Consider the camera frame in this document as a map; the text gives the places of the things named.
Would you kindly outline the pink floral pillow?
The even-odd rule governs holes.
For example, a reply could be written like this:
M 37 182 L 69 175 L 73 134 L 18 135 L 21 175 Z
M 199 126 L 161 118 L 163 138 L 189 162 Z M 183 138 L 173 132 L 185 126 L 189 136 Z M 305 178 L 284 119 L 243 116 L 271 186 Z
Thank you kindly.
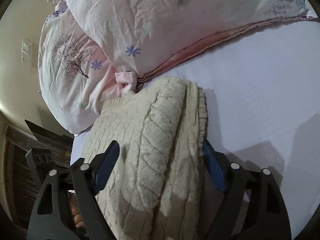
M 315 19 L 306 0 L 48 0 L 120 72 L 146 81 L 255 27 Z

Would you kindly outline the cream cable-knit sweater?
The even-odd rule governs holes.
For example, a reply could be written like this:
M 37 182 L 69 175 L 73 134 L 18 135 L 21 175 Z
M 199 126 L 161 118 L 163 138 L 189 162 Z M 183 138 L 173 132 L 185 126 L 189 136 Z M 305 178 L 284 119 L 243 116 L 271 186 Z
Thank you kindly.
M 197 83 L 163 77 L 103 103 L 82 155 L 112 141 L 120 155 L 96 197 L 116 239 L 198 239 L 206 96 Z

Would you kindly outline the white wall socket plate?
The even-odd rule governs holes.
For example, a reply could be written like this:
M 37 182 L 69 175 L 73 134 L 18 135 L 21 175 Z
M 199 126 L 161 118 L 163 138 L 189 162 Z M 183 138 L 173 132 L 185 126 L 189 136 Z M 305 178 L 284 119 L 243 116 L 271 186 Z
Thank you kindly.
M 33 43 L 28 39 L 22 39 L 21 60 L 23 63 L 31 64 L 33 56 Z

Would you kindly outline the lavender bed sheet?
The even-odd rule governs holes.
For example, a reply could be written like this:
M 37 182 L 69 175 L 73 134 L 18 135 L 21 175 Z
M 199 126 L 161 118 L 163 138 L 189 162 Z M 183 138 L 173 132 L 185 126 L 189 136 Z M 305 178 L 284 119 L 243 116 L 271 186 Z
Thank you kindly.
M 273 173 L 298 236 L 319 206 L 319 23 L 249 31 L 166 76 L 203 88 L 213 149 Z

